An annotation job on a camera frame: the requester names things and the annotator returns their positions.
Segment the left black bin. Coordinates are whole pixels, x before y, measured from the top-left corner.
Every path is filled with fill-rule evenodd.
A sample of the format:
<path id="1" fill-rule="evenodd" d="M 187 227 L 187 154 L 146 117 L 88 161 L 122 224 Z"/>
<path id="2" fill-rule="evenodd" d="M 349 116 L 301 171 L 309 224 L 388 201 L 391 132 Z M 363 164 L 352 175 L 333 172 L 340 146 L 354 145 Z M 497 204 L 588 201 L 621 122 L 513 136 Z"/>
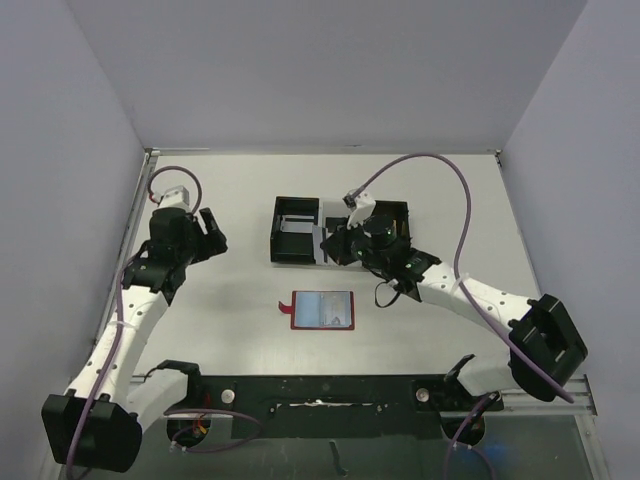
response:
<path id="1" fill-rule="evenodd" d="M 309 197 L 276 196 L 269 247 L 270 260 L 278 264 L 313 265 L 312 234 L 293 234 L 280 231 L 283 215 L 313 216 L 318 222 L 319 199 Z"/>

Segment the black card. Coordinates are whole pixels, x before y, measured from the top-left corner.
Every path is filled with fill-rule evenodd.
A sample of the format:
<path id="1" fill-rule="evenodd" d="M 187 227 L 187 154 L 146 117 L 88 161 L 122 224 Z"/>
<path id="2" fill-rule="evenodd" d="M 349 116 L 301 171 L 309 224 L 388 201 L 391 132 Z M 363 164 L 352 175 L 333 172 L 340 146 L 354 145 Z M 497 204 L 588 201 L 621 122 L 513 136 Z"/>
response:
<path id="1" fill-rule="evenodd" d="M 325 220 L 325 228 L 329 232 L 335 232 L 347 223 L 346 217 L 327 217 Z"/>

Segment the black bin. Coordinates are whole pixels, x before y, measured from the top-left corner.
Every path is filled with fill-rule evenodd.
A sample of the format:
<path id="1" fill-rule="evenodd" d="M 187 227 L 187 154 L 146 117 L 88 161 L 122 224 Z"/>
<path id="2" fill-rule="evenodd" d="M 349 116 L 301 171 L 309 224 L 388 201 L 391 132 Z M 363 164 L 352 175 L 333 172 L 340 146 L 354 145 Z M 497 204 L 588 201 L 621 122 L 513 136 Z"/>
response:
<path id="1" fill-rule="evenodd" d="M 283 215 L 313 216 L 318 222 L 319 199 L 309 197 L 276 196 L 269 247 L 270 260 L 278 264 L 313 265 L 312 234 L 293 234 L 280 231 Z"/>
<path id="2" fill-rule="evenodd" d="M 403 201 L 378 201 L 365 225 L 375 248 L 386 248 L 396 241 L 409 243 L 409 208 Z"/>

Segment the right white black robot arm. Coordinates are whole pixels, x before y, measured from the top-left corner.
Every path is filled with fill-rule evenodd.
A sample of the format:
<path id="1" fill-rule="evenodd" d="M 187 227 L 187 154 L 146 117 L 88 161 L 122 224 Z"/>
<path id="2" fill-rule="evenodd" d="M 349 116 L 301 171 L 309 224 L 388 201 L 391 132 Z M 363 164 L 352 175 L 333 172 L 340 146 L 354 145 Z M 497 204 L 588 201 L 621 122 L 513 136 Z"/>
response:
<path id="1" fill-rule="evenodd" d="M 321 248 L 336 264 L 358 262 L 397 294 L 484 326 L 507 345 L 492 357 L 470 353 L 449 371 L 445 395 L 452 406 L 466 409 L 480 396 L 515 388 L 544 402 L 573 400 L 565 386 L 588 349 L 556 297 L 514 295 L 464 276 L 400 237 L 388 216 L 340 227 Z"/>

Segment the white middle bin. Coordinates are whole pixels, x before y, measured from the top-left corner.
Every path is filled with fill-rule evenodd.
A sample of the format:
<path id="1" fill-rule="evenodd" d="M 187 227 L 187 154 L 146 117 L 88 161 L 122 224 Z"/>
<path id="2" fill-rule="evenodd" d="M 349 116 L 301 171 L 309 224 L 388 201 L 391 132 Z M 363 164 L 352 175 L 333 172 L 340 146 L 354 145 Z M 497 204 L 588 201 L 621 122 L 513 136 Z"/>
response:
<path id="1" fill-rule="evenodd" d="M 334 232 L 329 232 L 325 228 L 325 220 L 327 217 L 346 217 L 348 220 L 350 211 L 340 199 L 321 198 L 318 208 L 318 222 L 316 225 L 323 227 L 326 231 L 326 239 Z M 319 268 L 340 268 L 327 256 L 327 264 L 325 266 L 316 265 Z"/>

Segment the red leather card holder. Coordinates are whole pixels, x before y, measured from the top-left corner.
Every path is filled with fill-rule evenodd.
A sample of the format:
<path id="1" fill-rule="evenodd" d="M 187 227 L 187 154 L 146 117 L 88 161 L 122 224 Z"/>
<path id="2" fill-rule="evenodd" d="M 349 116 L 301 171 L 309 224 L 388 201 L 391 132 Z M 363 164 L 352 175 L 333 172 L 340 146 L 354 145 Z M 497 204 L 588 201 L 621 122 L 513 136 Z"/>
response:
<path id="1" fill-rule="evenodd" d="M 278 310 L 289 316 L 292 330 L 353 331 L 356 326 L 352 291 L 292 291 L 290 302 L 279 301 Z"/>

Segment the aluminium left rail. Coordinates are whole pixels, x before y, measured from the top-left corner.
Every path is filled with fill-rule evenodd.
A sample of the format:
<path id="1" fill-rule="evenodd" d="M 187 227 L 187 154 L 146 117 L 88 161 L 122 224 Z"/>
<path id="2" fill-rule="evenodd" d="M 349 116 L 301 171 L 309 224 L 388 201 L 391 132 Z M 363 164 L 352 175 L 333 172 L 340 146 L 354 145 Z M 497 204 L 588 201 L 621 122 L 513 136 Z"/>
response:
<path id="1" fill-rule="evenodd" d="M 140 174 L 137 180 L 136 189 L 134 191 L 133 200 L 125 224 L 124 233 L 118 250 L 118 256 L 115 264 L 115 270 L 112 276 L 111 283 L 109 285 L 109 291 L 104 309 L 96 328 L 95 335 L 91 341 L 91 351 L 97 346 L 99 338 L 101 337 L 112 313 L 116 308 L 116 287 L 118 283 L 119 274 L 121 268 L 124 266 L 125 261 L 132 253 L 133 243 L 135 240 L 136 232 L 140 223 L 141 215 L 144 209 L 145 203 L 148 201 L 147 182 L 155 170 L 157 164 L 158 154 L 152 148 L 146 148 L 144 150 L 144 156 Z"/>

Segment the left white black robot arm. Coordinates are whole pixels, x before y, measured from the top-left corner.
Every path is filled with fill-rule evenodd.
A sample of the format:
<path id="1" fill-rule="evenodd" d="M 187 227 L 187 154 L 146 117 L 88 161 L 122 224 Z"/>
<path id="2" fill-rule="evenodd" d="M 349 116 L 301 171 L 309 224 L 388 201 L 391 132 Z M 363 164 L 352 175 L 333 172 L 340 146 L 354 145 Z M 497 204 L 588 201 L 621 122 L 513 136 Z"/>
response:
<path id="1" fill-rule="evenodd" d="M 162 207 L 149 237 L 120 270 L 116 309 L 90 358 L 62 394 L 45 400 L 41 416 L 54 460 L 73 468 L 123 473 L 133 465 L 144 430 L 168 407 L 200 405 L 204 387 L 189 363 L 156 384 L 146 399 L 128 399 L 129 384 L 153 329 L 186 280 L 189 266 L 225 253 L 227 239 L 210 209 Z"/>

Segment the aluminium front rail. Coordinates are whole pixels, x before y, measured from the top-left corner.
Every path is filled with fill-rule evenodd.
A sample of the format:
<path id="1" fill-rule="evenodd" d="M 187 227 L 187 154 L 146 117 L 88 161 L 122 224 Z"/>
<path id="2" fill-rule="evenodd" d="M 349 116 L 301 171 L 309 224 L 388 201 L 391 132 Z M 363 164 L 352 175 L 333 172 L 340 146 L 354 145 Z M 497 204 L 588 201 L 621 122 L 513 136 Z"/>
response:
<path id="1" fill-rule="evenodd" d="M 235 409 L 256 418 L 275 414 L 281 408 L 377 406 L 384 411 L 392 405 L 403 405 L 410 411 L 461 415 L 480 399 L 448 375 L 206 376 L 182 370 L 164 368 L 148 377 L 134 375 L 132 380 L 125 380 L 124 393 L 120 394 L 107 393 L 105 381 L 96 401 L 102 396 L 108 412 L 115 405 L 142 424 L 144 415 L 155 419 L 165 410 L 202 407 Z M 519 387 L 507 387 L 488 409 L 524 415 L 595 414 L 586 375 L 571 378 L 565 388 L 574 403 L 561 398 L 546 402 Z M 90 389 L 90 385 L 72 386 L 67 393 L 50 394 L 41 410 L 43 418 L 66 417 L 75 423 Z"/>

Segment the aluminium rail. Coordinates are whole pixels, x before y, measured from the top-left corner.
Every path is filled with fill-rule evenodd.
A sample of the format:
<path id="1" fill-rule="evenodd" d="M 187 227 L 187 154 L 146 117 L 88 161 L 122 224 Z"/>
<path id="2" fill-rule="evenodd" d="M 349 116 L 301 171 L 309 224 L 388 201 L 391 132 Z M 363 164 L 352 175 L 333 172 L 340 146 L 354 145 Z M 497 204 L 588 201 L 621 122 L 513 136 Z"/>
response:
<path id="1" fill-rule="evenodd" d="M 144 156 L 140 174 L 137 180 L 136 189 L 134 191 L 133 200 L 125 224 L 124 233 L 118 250 L 118 256 L 115 264 L 115 270 L 112 276 L 111 283 L 109 285 L 109 291 L 104 309 L 96 328 L 95 335 L 91 341 L 91 351 L 97 346 L 99 338 L 101 337 L 112 313 L 116 308 L 116 287 L 118 283 L 119 274 L 121 268 L 124 266 L 125 261 L 132 253 L 133 243 L 135 240 L 136 232 L 140 223 L 141 215 L 144 209 L 145 203 L 148 201 L 147 182 L 155 170 L 157 164 L 158 154 L 152 148 L 146 148 L 144 150 Z"/>
<path id="2" fill-rule="evenodd" d="M 384 411 L 392 405 L 403 405 L 410 411 L 461 415 L 480 399 L 448 375 L 206 376 L 182 370 L 164 368 L 148 377 L 134 375 L 132 380 L 125 380 L 124 393 L 120 394 L 107 393 L 105 381 L 96 401 L 102 396 L 108 412 L 115 405 L 142 424 L 144 415 L 155 419 L 165 410 L 202 407 L 235 409 L 256 418 L 275 414 L 281 408 L 377 406 Z M 571 378 L 565 388 L 574 403 L 561 398 L 546 402 L 519 387 L 507 387 L 488 409 L 524 415 L 595 414 L 586 375 Z M 50 394 L 41 410 L 43 418 L 66 417 L 75 423 L 90 389 L 90 385 L 72 386 L 67 393 Z"/>

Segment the right black bin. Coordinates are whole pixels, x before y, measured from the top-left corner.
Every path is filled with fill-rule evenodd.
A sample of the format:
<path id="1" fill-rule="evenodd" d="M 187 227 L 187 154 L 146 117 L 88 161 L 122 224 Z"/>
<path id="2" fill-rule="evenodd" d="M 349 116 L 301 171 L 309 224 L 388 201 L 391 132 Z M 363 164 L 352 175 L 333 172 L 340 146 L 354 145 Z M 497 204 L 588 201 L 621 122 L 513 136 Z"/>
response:
<path id="1" fill-rule="evenodd" d="M 396 241 L 409 243 L 409 208 L 403 201 L 378 201 L 365 225 L 375 248 L 386 248 Z"/>

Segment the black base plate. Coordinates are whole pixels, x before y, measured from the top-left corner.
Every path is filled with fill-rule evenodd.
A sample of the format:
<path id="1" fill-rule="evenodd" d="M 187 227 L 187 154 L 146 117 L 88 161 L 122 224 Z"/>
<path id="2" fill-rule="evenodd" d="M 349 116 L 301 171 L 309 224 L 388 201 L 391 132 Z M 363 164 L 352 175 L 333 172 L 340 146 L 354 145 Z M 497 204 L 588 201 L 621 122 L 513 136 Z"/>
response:
<path id="1" fill-rule="evenodd" d="M 233 440 L 437 439 L 478 403 L 445 374 L 205 376 L 171 407 L 167 432 L 185 440 L 227 420 Z"/>

